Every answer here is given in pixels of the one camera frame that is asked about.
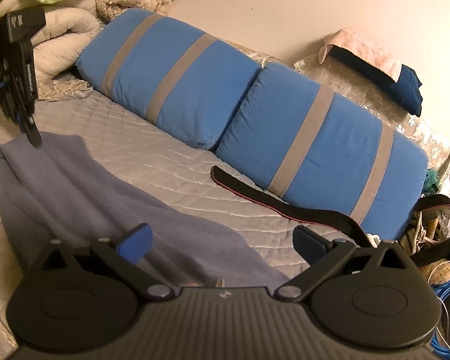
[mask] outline black handheld device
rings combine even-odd
[[[0,107],[34,147],[42,144],[35,125],[34,50],[31,38],[46,24],[42,7],[7,13],[0,19]]]
[[[438,359],[428,343],[439,301],[396,242],[358,248],[298,226],[293,243],[311,267],[270,294],[175,292],[108,238],[54,240],[8,304],[10,360]]]

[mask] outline black strap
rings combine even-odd
[[[331,227],[341,231],[361,247],[372,246],[362,228],[352,218],[341,212],[302,208],[284,203],[265,192],[250,187],[217,166],[212,167],[211,178],[215,183],[236,195],[268,207],[285,218],[303,223],[314,223]],[[445,195],[436,194],[419,199],[416,203],[415,210],[420,212],[443,206],[450,206],[450,198]],[[442,258],[450,260],[450,239],[421,250],[411,256],[412,261],[418,267],[426,266]]]
[[[427,266],[440,259],[450,260],[450,238],[437,245],[422,249],[421,251],[412,254],[410,258],[418,268]]]
[[[264,207],[268,207],[275,212],[278,212],[285,218],[303,223],[313,223],[331,227],[335,230],[341,231],[353,239],[360,247],[372,247],[372,244],[370,244],[370,241],[361,227],[348,215],[332,210],[314,210],[310,208],[296,207],[291,204],[281,202],[277,198],[274,198],[265,192],[250,187],[217,166],[211,168],[210,176],[218,185],[240,197],[260,204]]]

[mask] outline brown plush toy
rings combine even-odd
[[[423,278],[430,285],[438,286],[440,284],[445,284],[447,281],[450,281],[450,262],[446,261],[446,259],[440,259],[436,262],[433,262],[432,264],[424,266],[423,268],[419,268]],[[434,270],[434,268],[441,263],[443,264]]]

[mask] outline pink towel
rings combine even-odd
[[[323,63],[333,46],[338,46],[363,59],[369,65],[385,73],[395,82],[398,81],[400,72],[402,71],[402,63],[352,28],[344,28],[328,34],[323,40],[325,41],[325,45],[320,49],[318,54],[320,63]]]

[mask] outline white quilted bedspread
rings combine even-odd
[[[254,184],[213,153],[188,147],[95,91],[84,100],[38,102],[35,121],[42,131],[81,135],[92,157],[108,171],[175,209],[239,231],[286,275],[307,268],[292,247],[291,231],[298,223],[216,185],[210,179],[213,165]],[[18,134],[0,110],[0,143]],[[339,234],[321,226],[313,230],[328,239]],[[20,278],[0,222],[0,358],[15,345],[3,322],[6,302]]]

